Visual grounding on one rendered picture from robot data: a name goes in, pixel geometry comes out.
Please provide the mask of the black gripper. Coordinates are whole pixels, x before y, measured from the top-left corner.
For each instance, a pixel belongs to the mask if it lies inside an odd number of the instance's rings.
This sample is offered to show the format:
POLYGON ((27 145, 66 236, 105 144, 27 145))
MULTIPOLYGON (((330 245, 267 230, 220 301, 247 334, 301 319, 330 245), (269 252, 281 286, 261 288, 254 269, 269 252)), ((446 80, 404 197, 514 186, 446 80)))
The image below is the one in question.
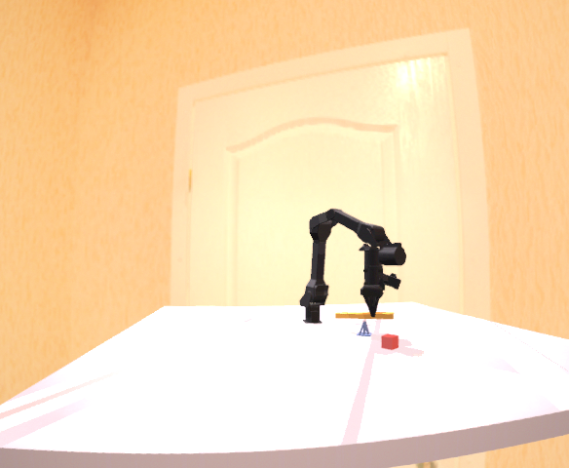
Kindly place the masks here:
POLYGON ((383 296, 383 291, 386 290, 385 285, 384 287, 379 285, 382 269, 383 265, 364 266, 363 269, 364 282, 360 288, 360 295, 363 296, 371 317, 375 317, 379 299, 383 296))

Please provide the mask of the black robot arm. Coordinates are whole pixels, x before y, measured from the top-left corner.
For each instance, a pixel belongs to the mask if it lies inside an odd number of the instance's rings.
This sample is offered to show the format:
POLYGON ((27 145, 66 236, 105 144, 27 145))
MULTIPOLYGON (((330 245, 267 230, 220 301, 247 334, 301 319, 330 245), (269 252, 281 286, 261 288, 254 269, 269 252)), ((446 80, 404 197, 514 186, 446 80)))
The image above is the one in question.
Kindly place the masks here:
MULTIPOLYGON (((322 324, 321 306, 326 304, 329 296, 329 285, 324 281, 326 240, 337 223, 351 229, 365 243, 359 248, 359 252, 364 252, 364 266, 404 265, 406 261, 401 243, 392 244, 380 225, 363 222, 341 209, 332 208, 313 216, 309 221, 313 239, 311 279, 299 300, 300 306, 305 307, 305 324, 322 324)), ((401 279, 395 273, 388 275, 383 273, 383 269, 380 272, 381 287, 386 285, 398 291, 400 283, 401 279)))

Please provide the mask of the yellow bar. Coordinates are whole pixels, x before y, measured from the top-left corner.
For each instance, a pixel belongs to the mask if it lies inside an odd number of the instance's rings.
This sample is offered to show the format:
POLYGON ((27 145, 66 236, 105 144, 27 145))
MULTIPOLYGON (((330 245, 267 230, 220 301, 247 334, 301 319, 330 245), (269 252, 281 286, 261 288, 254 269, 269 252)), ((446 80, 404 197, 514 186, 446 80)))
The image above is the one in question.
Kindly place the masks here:
POLYGON ((374 319, 387 320, 394 319, 395 313, 392 312, 376 312, 375 317, 371 317, 369 312, 336 312, 335 319, 374 319))

